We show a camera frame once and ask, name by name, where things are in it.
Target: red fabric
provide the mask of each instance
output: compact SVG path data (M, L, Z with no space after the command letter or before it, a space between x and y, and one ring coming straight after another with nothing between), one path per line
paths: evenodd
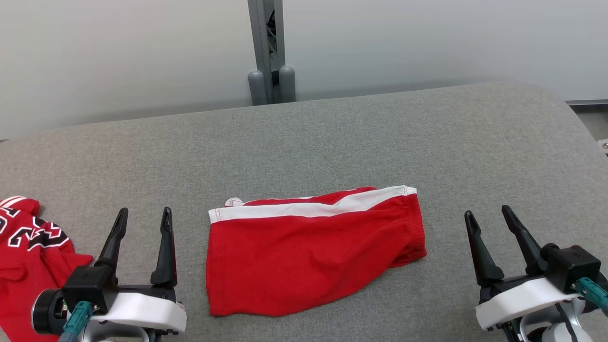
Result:
M371 190L375 188L239 204L332 205ZM332 216L223 219L233 209L238 207L210 211L207 294L216 316L306 310L351 295L387 268L426 255L418 197L405 191L367 210Z
M75 254L61 228L34 216L38 201L22 197L0 206L0 327L12 341L56 342L57 336L34 331L32 306L44 289L60 288L93 257Z

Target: white stripe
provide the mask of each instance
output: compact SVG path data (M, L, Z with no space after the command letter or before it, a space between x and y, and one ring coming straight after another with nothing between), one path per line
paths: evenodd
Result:
M15 203L21 201L21 200L25 200L25 197L17 197L16 199L9 201L7 203L4 203L2 206L6 207L6 208L11 208L12 205L14 205Z
M8 202L8 201L10 201L10 200L14 200L14 199L16 199L17 197L23 197L23 196L12 196L12 197L8 197L6 200L4 200L4 201L0 202L0 207L3 207L3 206L4 206L4 203L6 203L6 202Z
M209 210L211 223L236 220L238 218L265 218L281 216L327 217L345 212L366 211L390 198L416 193L416 188L402 186L386 187L344 196L335 204L288 203L265 206L237 206Z

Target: teal connector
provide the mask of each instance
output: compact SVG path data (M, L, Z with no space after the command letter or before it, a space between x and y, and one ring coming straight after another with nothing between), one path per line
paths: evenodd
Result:
M608 317L608 292L599 287L594 281L582 277L576 282L576 291L586 300L597 305Z
M74 307L74 312L67 319L66 324L63 326L63 333L61 334L60 341L72 341L74 338L78 338L78 335L85 328L91 316L93 315L93 306L87 301L80 301Z

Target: white partition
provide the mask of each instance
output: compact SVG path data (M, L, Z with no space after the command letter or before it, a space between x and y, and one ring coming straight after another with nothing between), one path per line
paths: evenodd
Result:
M0 139L251 105L247 1L0 3Z
M297 100L515 80L608 99L605 0L283 0Z

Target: folded red shorts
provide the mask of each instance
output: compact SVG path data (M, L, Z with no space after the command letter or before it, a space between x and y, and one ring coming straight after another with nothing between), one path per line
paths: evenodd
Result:
M426 255L412 187L231 198L226 206L209 211L207 294L215 316L300 312Z

